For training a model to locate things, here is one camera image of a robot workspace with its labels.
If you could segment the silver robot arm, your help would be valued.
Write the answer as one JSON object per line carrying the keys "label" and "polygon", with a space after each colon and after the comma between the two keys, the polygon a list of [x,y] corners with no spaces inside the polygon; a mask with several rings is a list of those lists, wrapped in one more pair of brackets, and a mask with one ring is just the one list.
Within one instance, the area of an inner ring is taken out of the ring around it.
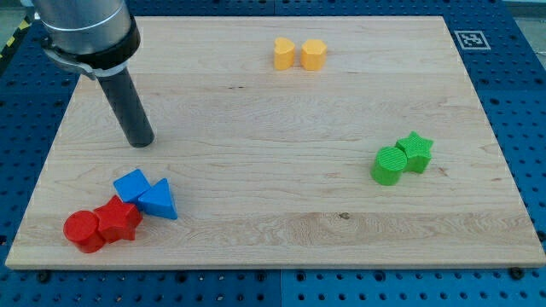
{"label": "silver robot arm", "polygon": [[60,68],[91,79],[127,68],[140,33],[125,0],[34,0],[45,54]]}

